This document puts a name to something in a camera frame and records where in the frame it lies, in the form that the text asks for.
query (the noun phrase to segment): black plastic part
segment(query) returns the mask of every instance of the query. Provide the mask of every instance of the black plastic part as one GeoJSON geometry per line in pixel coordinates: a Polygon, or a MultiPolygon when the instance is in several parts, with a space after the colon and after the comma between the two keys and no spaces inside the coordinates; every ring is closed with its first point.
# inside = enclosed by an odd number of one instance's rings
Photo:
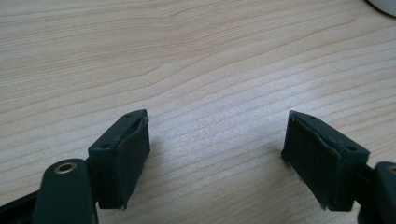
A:
{"type": "Polygon", "coordinates": [[[59,161],[44,173],[33,223],[97,223],[94,204],[86,162],[59,161]]]}
{"type": "Polygon", "coordinates": [[[352,196],[361,205],[358,215],[360,224],[383,223],[375,199],[375,170],[368,165],[356,176],[352,196]]]}
{"type": "Polygon", "coordinates": [[[396,163],[382,161],[376,165],[374,189],[384,223],[396,223],[396,163]]]}
{"type": "Polygon", "coordinates": [[[37,191],[0,207],[0,223],[31,223],[37,191]]]}
{"type": "Polygon", "coordinates": [[[150,151],[148,122],[146,110],[126,114],[89,148],[100,208],[126,208],[150,151]]]}
{"type": "Polygon", "coordinates": [[[355,177],[366,167],[369,153],[320,119],[290,111],[282,157],[323,208],[351,210],[355,177]]]}

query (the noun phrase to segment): wood grain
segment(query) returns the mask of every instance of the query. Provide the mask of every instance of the wood grain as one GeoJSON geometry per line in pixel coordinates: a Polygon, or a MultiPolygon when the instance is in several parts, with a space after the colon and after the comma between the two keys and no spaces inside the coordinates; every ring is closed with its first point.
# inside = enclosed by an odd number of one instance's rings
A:
{"type": "Polygon", "coordinates": [[[6,0],[0,68],[0,204],[140,108],[152,151],[101,223],[356,223],[280,159],[291,109],[396,161],[396,20],[361,0],[6,0]]]}

